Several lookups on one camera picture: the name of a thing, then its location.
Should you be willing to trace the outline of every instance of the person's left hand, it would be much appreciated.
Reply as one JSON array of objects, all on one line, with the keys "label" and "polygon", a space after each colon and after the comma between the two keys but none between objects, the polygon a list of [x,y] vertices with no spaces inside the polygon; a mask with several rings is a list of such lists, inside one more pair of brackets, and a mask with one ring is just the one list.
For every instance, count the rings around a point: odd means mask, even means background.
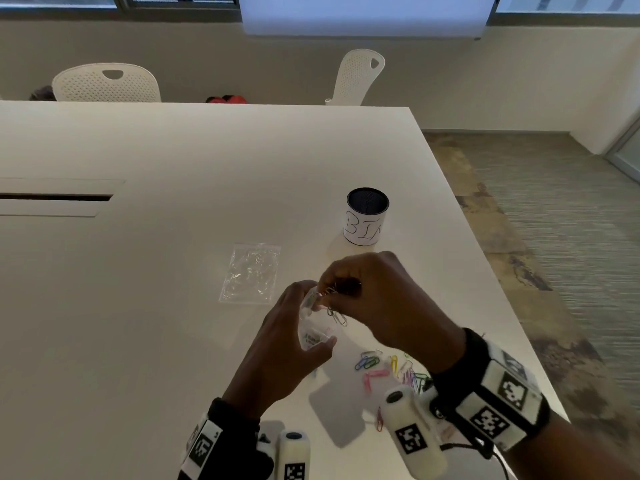
[{"label": "person's left hand", "polygon": [[314,281],[302,281],[284,290],[222,396],[245,417],[260,419],[270,405],[290,395],[302,379],[331,358],[335,337],[307,351],[298,339],[300,304],[314,286]]}]

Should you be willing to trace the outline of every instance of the person's right hand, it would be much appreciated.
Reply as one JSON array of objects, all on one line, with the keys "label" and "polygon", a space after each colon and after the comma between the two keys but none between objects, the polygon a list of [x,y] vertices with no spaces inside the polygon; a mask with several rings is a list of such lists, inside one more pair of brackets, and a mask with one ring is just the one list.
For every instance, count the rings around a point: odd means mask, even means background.
[{"label": "person's right hand", "polygon": [[[357,280],[356,295],[327,288]],[[318,281],[321,304],[363,323],[383,345],[407,352],[428,370],[448,369],[464,354],[465,334],[411,279],[395,254],[384,251],[334,261]]]}]

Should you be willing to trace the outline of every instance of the chair backrest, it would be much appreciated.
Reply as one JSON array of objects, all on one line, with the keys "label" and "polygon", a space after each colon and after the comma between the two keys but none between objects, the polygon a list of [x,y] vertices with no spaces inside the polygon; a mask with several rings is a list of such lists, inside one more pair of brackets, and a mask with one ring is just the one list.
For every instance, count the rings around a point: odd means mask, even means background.
[{"label": "chair backrest", "polygon": [[[122,76],[110,79],[107,75]],[[132,64],[87,64],[72,67],[53,78],[58,101],[161,102],[156,78]]]},{"label": "chair backrest", "polygon": [[358,48],[342,59],[333,97],[324,101],[332,106],[359,106],[378,74],[385,68],[385,58],[373,50]]}]

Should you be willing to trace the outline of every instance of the brown patterned carpet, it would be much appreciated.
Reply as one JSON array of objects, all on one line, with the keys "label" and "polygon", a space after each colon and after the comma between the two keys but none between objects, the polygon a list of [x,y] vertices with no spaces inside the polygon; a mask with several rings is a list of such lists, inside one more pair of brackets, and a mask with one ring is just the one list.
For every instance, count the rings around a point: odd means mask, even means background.
[{"label": "brown patterned carpet", "polygon": [[570,420],[640,472],[640,417],[456,144],[425,137]]}]

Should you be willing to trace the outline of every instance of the wall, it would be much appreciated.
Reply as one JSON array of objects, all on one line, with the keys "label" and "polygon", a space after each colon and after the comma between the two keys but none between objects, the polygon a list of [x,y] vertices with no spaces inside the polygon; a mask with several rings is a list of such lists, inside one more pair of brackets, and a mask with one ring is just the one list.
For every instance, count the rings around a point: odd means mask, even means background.
[{"label": "wall", "polygon": [[610,81],[571,133],[591,153],[608,151],[640,116],[640,36],[626,49]]},{"label": "wall", "polygon": [[364,104],[407,105],[421,128],[570,131],[638,29],[491,27],[473,40],[257,39],[236,24],[0,22],[0,94],[25,99],[76,64],[140,64],[164,101],[242,94],[322,104],[352,48],[387,66]]}]

